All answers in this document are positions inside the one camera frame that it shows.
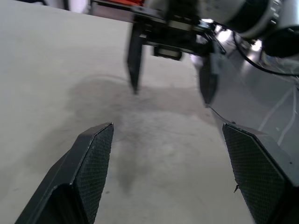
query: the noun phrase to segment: cable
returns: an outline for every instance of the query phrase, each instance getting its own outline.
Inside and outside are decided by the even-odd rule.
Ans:
[[[240,48],[239,43],[238,43],[237,40],[236,40],[236,34],[235,34],[235,32],[233,32],[233,38],[234,38],[234,42],[235,42],[236,49],[237,49],[238,52],[241,54],[241,56],[242,56],[242,57],[243,57],[249,64],[251,64],[252,66],[256,67],[257,69],[262,70],[262,71],[264,71],[264,72],[268,72],[268,73],[274,74],[274,75],[279,75],[279,76],[293,76],[293,77],[299,77],[299,74],[294,75],[294,74],[281,73],[281,72],[271,71],[271,70],[268,70],[268,69],[263,68],[262,66],[259,66],[257,63],[255,63],[255,62],[253,62],[252,60],[250,60],[250,59],[244,54],[244,52],[243,52],[242,49]]]
[[[215,113],[215,115],[220,119],[220,120],[222,120],[223,122],[225,122],[225,123],[228,123],[228,124],[235,124],[235,123],[233,123],[233,121],[232,122],[230,122],[229,120],[226,120],[224,117],[222,117],[216,110],[214,110],[211,106],[208,106],[214,113]]]

